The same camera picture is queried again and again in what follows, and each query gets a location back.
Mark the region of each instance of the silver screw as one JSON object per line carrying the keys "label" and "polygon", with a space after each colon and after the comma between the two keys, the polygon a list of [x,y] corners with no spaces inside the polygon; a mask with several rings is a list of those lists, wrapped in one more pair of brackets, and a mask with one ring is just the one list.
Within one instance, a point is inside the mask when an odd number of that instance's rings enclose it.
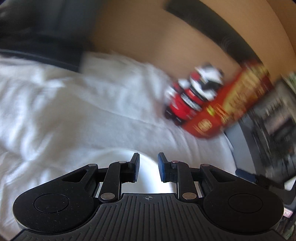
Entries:
{"label": "silver screw", "polygon": [[183,193],[182,197],[186,200],[191,200],[191,199],[195,199],[197,196],[193,192],[186,192],[186,193]]}
{"label": "silver screw", "polygon": [[101,198],[104,200],[111,200],[111,199],[115,198],[115,195],[110,192],[105,192],[101,195]]}

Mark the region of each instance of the red package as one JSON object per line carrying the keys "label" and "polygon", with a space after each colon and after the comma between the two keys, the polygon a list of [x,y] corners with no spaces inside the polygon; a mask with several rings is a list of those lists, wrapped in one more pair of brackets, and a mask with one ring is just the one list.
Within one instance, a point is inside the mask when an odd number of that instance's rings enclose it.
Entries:
{"label": "red package", "polygon": [[224,86],[216,99],[182,128],[196,137],[211,138],[239,120],[272,89],[273,85],[264,65],[257,62],[246,63],[234,81]]}

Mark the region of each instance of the toy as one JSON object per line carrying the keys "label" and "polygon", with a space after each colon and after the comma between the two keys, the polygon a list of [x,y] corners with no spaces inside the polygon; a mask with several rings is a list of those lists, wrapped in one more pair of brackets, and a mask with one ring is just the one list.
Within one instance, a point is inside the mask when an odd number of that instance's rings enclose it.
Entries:
{"label": "toy", "polygon": [[206,102],[216,97],[217,90],[223,85],[223,72],[211,64],[196,67],[195,70],[189,80],[180,79],[165,93],[170,101],[165,117],[172,119],[177,126],[183,125],[201,111]]}

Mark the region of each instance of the crosshair symbol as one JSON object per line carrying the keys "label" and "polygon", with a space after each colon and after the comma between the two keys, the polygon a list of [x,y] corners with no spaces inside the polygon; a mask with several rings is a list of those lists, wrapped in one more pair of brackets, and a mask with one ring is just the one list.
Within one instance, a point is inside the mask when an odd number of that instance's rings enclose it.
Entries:
{"label": "crosshair symbol", "polygon": [[154,197],[147,196],[147,197],[143,197],[143,198],[145,198],[146,200],[150,201],[150,200],[152,200]]}

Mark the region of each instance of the ribbed black surface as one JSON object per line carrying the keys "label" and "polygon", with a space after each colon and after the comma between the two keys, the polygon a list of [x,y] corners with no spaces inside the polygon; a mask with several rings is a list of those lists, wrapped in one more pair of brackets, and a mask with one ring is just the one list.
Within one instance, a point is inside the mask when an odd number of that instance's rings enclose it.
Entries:
{"label": "ribbed black surface", "polygon": [[124,194],[103,204],[84,226],[60,235],[23,231],[15,241],[283,241],[274,231],[259,235],[228,233],[210,223],[196,204],[174,194]]}

